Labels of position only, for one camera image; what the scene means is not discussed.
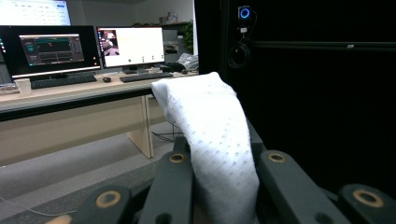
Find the computer monitor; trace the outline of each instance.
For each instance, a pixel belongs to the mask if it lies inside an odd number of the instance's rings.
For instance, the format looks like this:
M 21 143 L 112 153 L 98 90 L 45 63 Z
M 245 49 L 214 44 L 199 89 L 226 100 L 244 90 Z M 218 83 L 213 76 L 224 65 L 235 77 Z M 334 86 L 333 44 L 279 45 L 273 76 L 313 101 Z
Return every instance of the computer monitor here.
M 102 66 L 121 67 L 126 74 L 164 63 L 162 27 L 96 27 Z
M 12 80 L 101 69 L 93 26 L 0 26 L 0 46 Z
M 0 25 L 71 25 L 65 0 L 0 1 Z

